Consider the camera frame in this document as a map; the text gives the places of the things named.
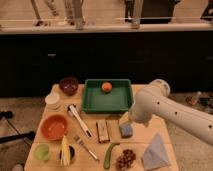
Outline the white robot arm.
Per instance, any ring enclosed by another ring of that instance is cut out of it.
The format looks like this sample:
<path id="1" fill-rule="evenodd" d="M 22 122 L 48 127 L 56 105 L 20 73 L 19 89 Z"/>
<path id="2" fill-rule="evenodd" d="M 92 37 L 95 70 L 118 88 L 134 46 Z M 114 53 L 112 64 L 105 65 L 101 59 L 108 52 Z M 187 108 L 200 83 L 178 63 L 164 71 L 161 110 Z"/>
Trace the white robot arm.
<path id="1" fill-rule="evenodd" d="M 213 116 L 169 99 L 170 92 L 169 84 L 162 79 L 155 79 L 142 86 L 135 93 L 129 111 L 118 123 L 147 124 L 155 114 L 213 146 Z"/>

